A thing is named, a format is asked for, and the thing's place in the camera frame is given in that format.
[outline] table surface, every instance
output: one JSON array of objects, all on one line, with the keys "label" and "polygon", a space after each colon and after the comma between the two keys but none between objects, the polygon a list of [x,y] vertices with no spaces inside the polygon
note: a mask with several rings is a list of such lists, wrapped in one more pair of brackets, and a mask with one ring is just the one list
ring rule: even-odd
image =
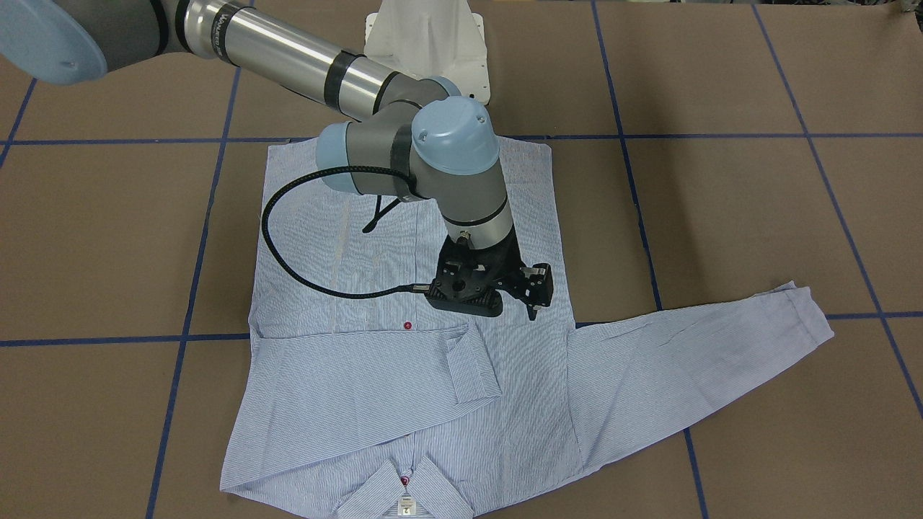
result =
[{"label": "table surface", "polygon": [[[923,516],[923,36],[892,6],[471,2],[549,145],[577,321],[811,287],[836,337],[490,517]],[[348,47],[378,2],[258,0]],[[218,60],[0,61],[0,515],[276,518],[218,491],[267,146],[343,120]]]}]

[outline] black cable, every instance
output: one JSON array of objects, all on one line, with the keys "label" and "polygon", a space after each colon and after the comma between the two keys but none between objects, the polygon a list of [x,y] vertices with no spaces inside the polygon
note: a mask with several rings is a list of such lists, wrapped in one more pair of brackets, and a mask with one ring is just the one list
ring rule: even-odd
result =
[{"label": "black cable", "polygon": [[416,180],[412,176],[402,171],[390,169],[387,167],[339,166],[322,169],[320,171],[316,171],[315,173],[299,176],[292,182],[289,182],[283,186],[282,189],[276,191],[276,193],[270,198],[270,201],[266,203],[266,208],[263,210],[263,217],[260,222],[260,227],[262,229],[263,239],[266,241],[266,247],[270,249],[272,257],[275,258],[276,262],[279,263],[279,266],[282,267],[282,269],[288,273],[288,275],[292,276],[292,278],[295,279],[298,283],[303,284],[309,288],[313,288],[314,290],[317,290],[318,292],[328,296],[343,297],[345,299],[371,299],[373,297],[382,297],[389,294],[397,294],[399,292],[425,292],[426,289],[429,288],[428,284],[401,284],[398,286],[392,286],[386,290],[379,290],[377,292],[369,292],[366,294],[349,294],[346,292],[339,292],[336,290],[331,290],[325,286],[320,286],[319,284],[311,283],[302,277],[301,274],[295,272],[294,269],[290,267],[284,259],[282,259],[282,254],[279,253],[279,250],[276,248],[275,244],[272,243],[272,238],[270,237],[270,213],[272,213],[272,208],[275,207],[279,200],[282,199],[282,197],[292,189],[295,189],[296,187],[301,186],[302,184],[306,184],[312,180],[317,180],[323,176],[331,176],[340,173],[371,173],[376,175],[396,176],[407,183],[407,187],[410,189],[411,193],[416,191]]}]

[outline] black band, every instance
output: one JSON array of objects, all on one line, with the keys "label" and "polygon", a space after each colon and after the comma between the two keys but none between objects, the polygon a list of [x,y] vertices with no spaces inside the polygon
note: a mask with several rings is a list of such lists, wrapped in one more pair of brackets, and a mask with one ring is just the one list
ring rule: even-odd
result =
[{"label": "black band", "polygon": [[[391,142],[390,168],[401,173],[410,174],[410,150],[414,144],[413,131],[409,124],[398,128],[394,134],[394,140]],[[419,199],[426,199],[416,192],[416,189],[409,186],[406,182],[400,181],[394,183],[394,192],[398,193],[400,198],[404,195],[414,195]]]},{"label": "black band", "polygon": [[372,105],[372,114],[378,113],[378,110],[381,108],[381,98],[384,97],[385,91],[388,89],[388,85],[391,83],[391,80],[394,79],[394,77],[397,76],[398,74],[400,74],[400,72],[398,72],[397,70],[395,70],[394,72],[391,72],[385,78],[385,81],[381,83],[381,88],[378,89],[378,95],[375,96],[375,104]]},{"label": "black band", "polygon": [[233,66],[237,66],[237,64],[228,57],[225,40],[228,35],[228,26],[231,25],[231,18],[241,9],[245,9],[245,7],[240,7],[236,4],[224,4],[221,9],[218,9],[218,14],[215,15],[215,19],[211,22],[211,50],[223,62],[230,63]]},{"label": "black band", "polygon": [[154,17],[157,19],[157,26],[161,30],[161,42],[157,45],[157,52],[154,55],[161,55],[170,42],[170,24],[167,23],[167,13],[163,10],[161,0],[150,0],[150,8],[154,10]]},{"label": "black band", "polygon": [[446,222],[449,222],[452,225],[458,225],[459,227],[474,227],[475,225],[480,225],[481,223],[487,223],[493,220],[494,218],[497,218],[497,215],[503,212],[503,208],[507,207],[507,200],[509,200],[509,198],[503,199],[503,203],[500,204],[500,207],[498,207],[496,211],[491,212],[490,216],[485,216],[484,218],[480,220],[475,220],[473,222],[456,222],[455,220],[448,218],[446,215],[442,215],[442,218]]},{"label": "black band", "polygon": [[327,78],[324,79],[324,104],[330,108],[341,112],[340,110],[340,85],[343,78],[346,77],[346,71],[349,65],[362,54],[353,54],[349,51],[340,51],[337,57],[333,58],[333,63],[327,70]]},{"label": "black band", "polygon": [[186,11],[189,10],[189,0],[179,0],[179,4],[176,5],[176,16],[174,17],[174,30],[176,31],[176,39],[179,40],[179,44],[183,45],[183,48],[186,49],[186,52],[191,53],[192,50],[189,48],[189,43],[186,41]]}]

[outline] shirt label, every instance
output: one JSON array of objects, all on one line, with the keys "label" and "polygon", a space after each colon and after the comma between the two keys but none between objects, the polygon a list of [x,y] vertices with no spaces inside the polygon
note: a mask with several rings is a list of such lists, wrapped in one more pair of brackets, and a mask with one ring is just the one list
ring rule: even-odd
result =
[{"label": "shirt label", "polygon": [[410,496],[404,496],[398,502],[398,515],[416,515],[416,500]]}]

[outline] light blue shirt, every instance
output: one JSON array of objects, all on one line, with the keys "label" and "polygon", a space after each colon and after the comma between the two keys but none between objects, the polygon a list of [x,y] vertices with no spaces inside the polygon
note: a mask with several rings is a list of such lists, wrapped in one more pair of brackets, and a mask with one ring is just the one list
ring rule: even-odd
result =
[{"label": "light blue shirt", "polygon": [[[313,140],[270,148],[264,203],[317,169],[314,151]],[[501,161],[522,258],[554,270],[551,307],[530,322],[506,295],[493,319],[414,294],[324,296],[260,241],[222,490],[313,519],[395,516],[402,496],[417,517],[470,518],[692,425],[833,335],[792,284],[575,330],[551,151],[503,139]],[[276,206],[273,241],[297,272],[343,292],[428,283],[446,232],[434,202],[401,204],[363,235],[374,203],[308,183]]]}]

